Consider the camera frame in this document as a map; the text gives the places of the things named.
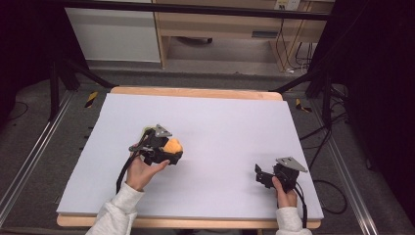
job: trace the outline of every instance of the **white cabinet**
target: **white cabinet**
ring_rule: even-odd
[[[151,3],[151,0],[130,1]],[[161,61],[152,12],[66,10],[87,61]]]

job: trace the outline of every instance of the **metal rail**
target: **metal rail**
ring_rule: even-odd
[[[320,110],[315,101],[311,100],[310,102],[311,108],[314,111]],[[318,112],[314,112],[317,116],[318,122],[321,126],[324,125],[323,119]],[[370,212],[366,208],[366,204],[363,201],[362,196],[354,183],[353,178],[351,177],[350,172],[347,169],[346,163],[340,153],[340,150],[336,144],[336,141],[330,138],[329,142],[329,150],[332,153],[332,159],[335,164],[336,170],[339,173],[340,180],[342,181],[343,185],[345,186],[345,192],[353,208],[353,211],[356,215],[357,221],[360,224],[360,228],[362,229],[363,234],[365,235],[376,235],[378,233],[378,229],[376,228],[375,222],[370,215]]]
[[[50,139],[52,138],[53,133],[55,132],[60,121],[62,120],[62,117],[67,111],[68,106],[69,106],[69,101],[72,98],[72,96],[73,96],[73,91],[67,91],[65,93],[64,98],[61,103],[60,111],[57,113],[56,117],[53,120],[50,120],[47,123],[42,134],[37,139],[36,144],[33,146],[29,155],[24,161],[18,174],[15,176],[15,179],[13,180],[12,184],[9,186],[9,189],[7,190],[6,194],[1,199],[0,201],[0,227],[2,227],[4,221],[6,220],[7,215],[9,214],[13,205],[15,204],[16,199],[18,198],[19,194],[24,188],[28,178],[30,177],[31,173],[36,167],[36,164],[38,160],[40,159],[43,151],[45,150]]]

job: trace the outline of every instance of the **black equipment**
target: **black equipment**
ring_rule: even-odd
[[[296,169],[285,167],[281,164],[276,164],[274,167],[274,174],[270,174],[262,171],[262,169],[256,164],[256,181],[265,185],[265,188],[274,187],[272,183],[272,177],[276,176],[284,189],[284,192],[288,192],[296,188],[297,178],[299,177],[300,172]]]
[[[169,165],[177,165],[183,155],[183,151],[174,154],[165,152],[162,147],[164,147],[169,140],[167,136],[171,136],[171,133],[157,124],[156,127],[145,129],[138,144],[128,148],[132,154],[122,168],[118,180],[116,181],[117,193],[121,188],[121,182],[126,171],[137,157],[143,156],[143,162],[146,165],[151,165],[152,163],[160,164],[165,160],[170,160]]]

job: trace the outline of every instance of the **wall outlet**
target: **wall outlet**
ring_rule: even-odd
[[[289,0],[277,0],[275,2],[274,10],[286,10]]]
[[[288,0],[286,11],[296,11],[299,8],[300,0]]]

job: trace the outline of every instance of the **electronic device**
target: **electronic device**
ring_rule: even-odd
[[[256,181],[265,185],[266,188],[274,187],[272,183],[272,177],[276,176],[280,180],[284,192],[295,189],[297,184],[297,178],[300,171],[307,172],[307,170],[294,158],[287,157],[277,159],[277,164],[273,167],[273,174],[262,171],[259,165],[255,165]]]
[[[116,181],[117,193],[121,188],[121,182],[125,172],[130,167],[135,158],[142,157],[143,162],[146,165],[151,165],[152,163],[160,164],[165,160],[169,160],[169,165],[177,165],[178,161],[183,155],[183,150],[180,146],[181,151],[174,153],[165,151],[164,147],[169,142],[169,136],[172,136],[172,134],[159,124],[157,124],[155,127],[144,128],[144,132],[141,136],[140,141],[128,148],[128,150],[131,152],[131,156],[125,163],[121,173],[119,174],[118,180]]]

